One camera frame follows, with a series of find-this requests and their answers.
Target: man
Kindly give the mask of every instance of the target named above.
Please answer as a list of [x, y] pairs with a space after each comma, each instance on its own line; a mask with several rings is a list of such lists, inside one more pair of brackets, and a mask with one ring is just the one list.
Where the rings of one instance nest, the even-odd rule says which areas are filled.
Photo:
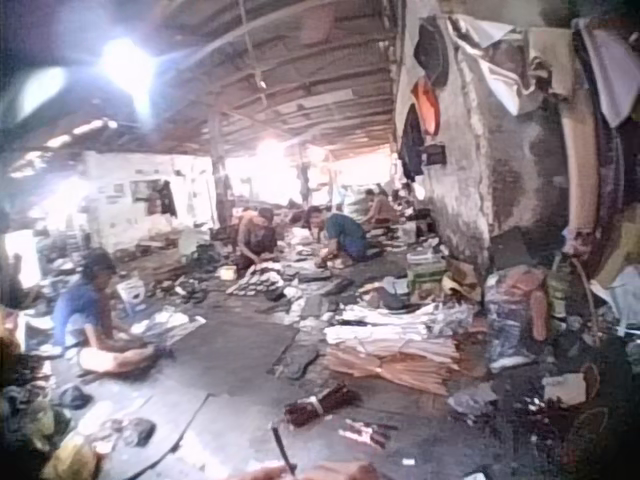
[[377, 194], [371, 189], [364, 192], [369, 204], [369, 214], [364, 218], [362, 223], [372, 225], [391, 225], [398, 222], [398, 212], [393, 208], [387, 193], [379, 191]]
[[326, 264], [328, 260], [341, 257], [343, 261], [362, 261], [367, 254], [367, 236], [362, 226], [343, 213], [327, 216], [320, 207], [307, 210], [309, 225], [318, 232], [325, 230], [329, 245], [320, 253], [317, 264]]
[[273, 210], [260, 208], [258, 212], [247, 211], [242, 214], [238, 226], [238, 249], [236, 260], [239, 272], [248, 270], [252, 265], [271, 260], [278, 241], [273, 228]]
[[[67, 349], [78, 348], [78, 364], [85, 370], [128, 372], [155, 358], [152, 347], [146, 347], [111, 317], [107, 288], [115, 273], [106, 251], [89, 253], [81, 279], [60, 295], [53, 311], [54, 343]], [[114, 338], [114, 330], [126, 338]]]

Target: concrete wall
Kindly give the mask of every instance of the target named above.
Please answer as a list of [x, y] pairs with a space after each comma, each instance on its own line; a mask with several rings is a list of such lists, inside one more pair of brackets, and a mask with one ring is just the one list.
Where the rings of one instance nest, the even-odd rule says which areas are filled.
[[[217, 226], [211, 160], [186, 155], [85, 153], [91, 184], [89, 229], [95, 244], [113, 252], [139, 240], [194, 222]], [[131, 182], [169, 180], [177, 218], [147, 215], [147, 204], [134, 201]]]
[[[402, 133], [413, 101], [410, 91], [424, 75], [413, 58], [420, 18], [467, 13], [519, 26], [544, 24], [550, 2], [515, 0], [407, 0], [403, 64], [395, 122]], [[421, 181], [443, 240], [457, 256], [487, 265], [491, 236], [514, 226], [538, 239], [566, 222], [566, 160], [559, 116], [554, 107], [513, 117], [493, 96], [475, 60], [447, 39], [450, 71], [438, 92], [447, 165], [424, 168]]]

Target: worker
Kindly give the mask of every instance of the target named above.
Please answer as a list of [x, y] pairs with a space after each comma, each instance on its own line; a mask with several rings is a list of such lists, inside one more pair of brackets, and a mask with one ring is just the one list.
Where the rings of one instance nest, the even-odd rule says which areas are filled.
[[273, 210], [260, 208], [257, 212], [244, 212], [238, 226], [238, 273], [246, 272], [252, 265], [272, 260], [278, 241], [273, 228]]
[[387, 192], [379, 190], [378, 193], [369, 188], [364, 192], [369, 201], [369, 214], [362, 220], [363, 224], [391, 225], [398, 223], [398, 212], [389, 201]]
[[[106, 251], [90, 252], [80, 280], [60, 295], [53, 311], [54, 343], [75, 354], [79, 366], [87, 371], [128, 372], [156, 358], [153, 347], [111, 316], [107, 289], [115, 273]], [[114, 330], [124, 338], [115, 338]]]
[[316, 261], [318, 266], [326, 265], [328, 260], [340, 258], [344, 266], [352, 262], [365, 260], [367, 254], [367, 236], [358, 222], [344, 213], [327, 215], [320, 207], [309, 207], [307, 217], [311, 229], [317, 232], [318, 239], [323, 230], [329, 240], [328, 248], [320, 252]]
[[[285, 466], [277, 466], [264, 467], [228, 480], [287, 480], [292, 478], [287, 475]], [[301, 480], [379, 480], [380, 475], [368, 463], [323, 463], [297, 478]]]

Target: blue shirt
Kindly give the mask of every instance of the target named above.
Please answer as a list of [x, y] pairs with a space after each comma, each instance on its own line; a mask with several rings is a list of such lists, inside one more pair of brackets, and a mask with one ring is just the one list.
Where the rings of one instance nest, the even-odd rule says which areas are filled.
[[74, 283], [62, 293], [53, 310], [53, 340], [61, 347], [69, 346], [68, 329], [81, 330], [84, 325], [98, 326], [100, 321], [100, 293], [83, 280]]
[[325, 225], [329, 240], [338, 240], [338, 245], [354, 260], [363, 260], [367, 253], [367, 234], [358, 222], [349, 215], [332, 213]]

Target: roof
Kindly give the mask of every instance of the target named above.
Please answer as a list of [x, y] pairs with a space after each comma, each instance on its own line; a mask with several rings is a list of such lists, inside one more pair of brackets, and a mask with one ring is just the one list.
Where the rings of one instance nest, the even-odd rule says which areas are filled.
[[[334, 158], [390, 142], [394, 0], [113, 0], [111, 7], [108, 28], [135, 32], [136, 43], [161, 59], [149, 121], [126, 94], [86, 67], [77, 75], [74, 65], [65, 91], [13, 128], [9, 151], [38, 149], [96, 119], [118, 128], [105, 120], [65, 148], [208, 155], [218, 125], [213, 137], [227, 157], [254, 153], [266, 137], [325, 147]], [[110, 33], [93, 31], [87, 38]]]

